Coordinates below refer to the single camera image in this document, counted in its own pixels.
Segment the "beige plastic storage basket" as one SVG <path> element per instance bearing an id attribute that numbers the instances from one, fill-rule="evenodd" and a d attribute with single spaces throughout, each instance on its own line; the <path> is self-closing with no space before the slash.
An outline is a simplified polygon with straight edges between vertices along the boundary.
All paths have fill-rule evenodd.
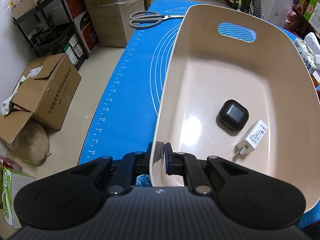
<path id="1" fill-rule="evenodd" d="M 182 186 L 161 144 L 283 180 L 319 201 L 319 99 L 291 39 L 243 12 L 191 6 L 164 80 L 150 158 L 154 186 Z"/>

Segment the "blue silicone baking mat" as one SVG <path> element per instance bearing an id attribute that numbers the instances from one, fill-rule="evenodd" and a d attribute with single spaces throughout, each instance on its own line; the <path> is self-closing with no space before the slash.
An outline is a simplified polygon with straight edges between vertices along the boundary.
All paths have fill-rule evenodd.
<path id="1" fill-rule="evenodd" d="M 185 16 L 197 4 L 159 0 L 151 10 Z M 167 67 L 183 19 L 134 32 L 101 97 L 80 163 L 103 155 L 121 159 L 129 152 L 146 151 L 149 143 L 153 146 Z M 299 226 L 303 228 L 318 219 L 319 201 L 311 210 L 306 209 Z"/>

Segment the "black earbuds case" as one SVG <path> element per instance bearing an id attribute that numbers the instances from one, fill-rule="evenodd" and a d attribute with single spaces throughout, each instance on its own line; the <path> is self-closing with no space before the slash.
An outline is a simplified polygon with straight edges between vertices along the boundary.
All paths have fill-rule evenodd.
<path id="1" fill-rule="evenodd" d="M 229 99 L 223 104 L 217 117 L 232 131 L 238 132 L 248 122 L 249 111 L 237 101 Z"/>

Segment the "white usb charger plug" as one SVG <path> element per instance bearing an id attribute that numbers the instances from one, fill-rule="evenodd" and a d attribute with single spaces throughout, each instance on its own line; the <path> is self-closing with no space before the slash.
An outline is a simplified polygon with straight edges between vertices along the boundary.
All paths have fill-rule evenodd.
<path id="1" fill-rule="evenodd" d="M 236 155 L 243 156 L 255 151 L 267 132 L 267 124 L 260 119 L 256 121 L 242 137 L 242 139 L 236 144 Z"/>

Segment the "burlap sack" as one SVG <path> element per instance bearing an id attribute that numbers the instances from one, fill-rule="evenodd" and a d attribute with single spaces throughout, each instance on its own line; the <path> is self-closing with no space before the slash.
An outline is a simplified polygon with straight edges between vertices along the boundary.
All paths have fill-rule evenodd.
<path id="1" fill-rule="evenodd" d="M 29 120 L 8 148 L 23 161 L 41 165 L 50 156 L 48 135 L 41 124 Z"/>

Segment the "open cardboard box on floor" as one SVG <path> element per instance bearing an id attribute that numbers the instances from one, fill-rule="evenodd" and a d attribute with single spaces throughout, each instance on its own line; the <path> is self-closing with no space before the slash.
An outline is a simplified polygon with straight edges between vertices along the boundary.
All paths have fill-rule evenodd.
<path id="1" fill-rule="evenodd" d="M 13 109 L 1 115 L 1 138 L 9 144 L 30 119 L 59 131 L 81 81 L 67 54 L 33 59 L 21 76 L 26 80 L 12 99 Z"/>

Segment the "green white carton box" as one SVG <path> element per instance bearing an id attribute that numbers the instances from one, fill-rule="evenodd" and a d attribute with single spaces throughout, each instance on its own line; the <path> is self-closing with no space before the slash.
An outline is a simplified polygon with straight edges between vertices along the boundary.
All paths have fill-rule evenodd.
<path id="1" fill-rule="evenodd" d="M 25 172 L 3 168 L 2 203 L 5 221 L 14 229 L 21 228 L 21 224 L 14 208 L 14 199 L 23 187 L 35 181 L 35 177 Z"/>

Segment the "black metal shelf rack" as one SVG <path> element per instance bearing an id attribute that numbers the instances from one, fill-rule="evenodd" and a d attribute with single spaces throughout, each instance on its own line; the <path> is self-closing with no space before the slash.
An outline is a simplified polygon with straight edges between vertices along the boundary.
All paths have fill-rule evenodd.
<path id="1" fill-rule="evenodd" d="M 35 8 L 13 23 L 37 57 L 65 53 L 77 70 L 88 59 L 64 0 L 37 0 Z"/>

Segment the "large taped cardboard box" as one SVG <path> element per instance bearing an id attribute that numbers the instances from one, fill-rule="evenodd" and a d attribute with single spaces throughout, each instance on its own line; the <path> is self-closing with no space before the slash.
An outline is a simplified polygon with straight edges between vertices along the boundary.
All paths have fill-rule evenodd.
<path id="1" fill-rule="evenodd" d="M 134 32 L 130 15 L 144 10 L 144 0 L 84 0 L 102 47 L 125 48 Z"/>

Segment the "tissue pack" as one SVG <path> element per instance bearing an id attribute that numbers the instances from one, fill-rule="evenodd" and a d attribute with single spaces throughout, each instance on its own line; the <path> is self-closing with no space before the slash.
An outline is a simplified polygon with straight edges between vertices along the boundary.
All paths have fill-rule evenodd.
<path id="1" fill-rule="evenodd" d="M 314 33 L 308 33 L 304 40 L 295 38 L 293 44 L 298 50 L 310 74 L 319 70 L 319 42 Z"/>

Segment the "grey handled scissors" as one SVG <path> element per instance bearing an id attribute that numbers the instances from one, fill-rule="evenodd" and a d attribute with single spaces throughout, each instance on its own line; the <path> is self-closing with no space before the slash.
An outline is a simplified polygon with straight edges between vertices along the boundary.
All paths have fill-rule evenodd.
<path id="1" fill-rule="evenodd" d="M 163 21 L 176 18 L 184 18 L 184 15 L 163 15 L 154 11 L 138 11 L 130 15 L 129 26 L 137 30 L 148 29 Z"/>

